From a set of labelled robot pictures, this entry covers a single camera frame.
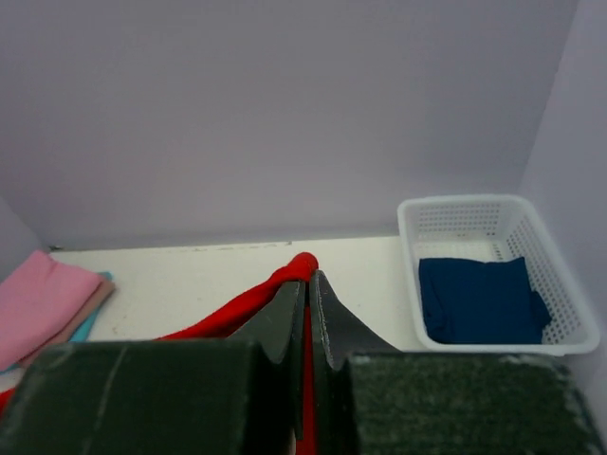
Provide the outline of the red t shirt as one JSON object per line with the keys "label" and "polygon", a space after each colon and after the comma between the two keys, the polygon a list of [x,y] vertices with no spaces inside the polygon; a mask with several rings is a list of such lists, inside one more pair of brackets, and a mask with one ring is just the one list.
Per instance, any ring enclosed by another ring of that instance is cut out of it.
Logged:
{"label": "red t shirt", "polygon": [[[5,454],[312,454],[315,452],[308,285],[296,255],[265,282],[195,325],[153,341],[44,350],[1,398]],[[286,282],[306,283],[303,438],[285,416],[277,369],[254,341],[230,335]]]}

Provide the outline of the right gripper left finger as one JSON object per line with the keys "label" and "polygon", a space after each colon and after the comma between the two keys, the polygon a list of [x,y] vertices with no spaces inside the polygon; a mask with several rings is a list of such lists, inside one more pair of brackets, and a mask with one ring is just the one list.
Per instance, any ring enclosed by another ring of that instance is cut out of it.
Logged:
{"label": "right gripper left finger", "polygon": [[276,367],[285,416],[296,439],[304,436],[305,297],[305,282],[282,284],[269,303],[230,335],[258,343]]}

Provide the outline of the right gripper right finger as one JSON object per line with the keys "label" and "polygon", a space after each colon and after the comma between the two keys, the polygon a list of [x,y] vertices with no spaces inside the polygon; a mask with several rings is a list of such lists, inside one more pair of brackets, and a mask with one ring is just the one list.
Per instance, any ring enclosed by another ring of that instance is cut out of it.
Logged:
{"label": "right gripper right finger", "polygon": [[315,448],[318,454],[357,454],[350,355],[395,353],[338,298],[323,271],[310,282]]}

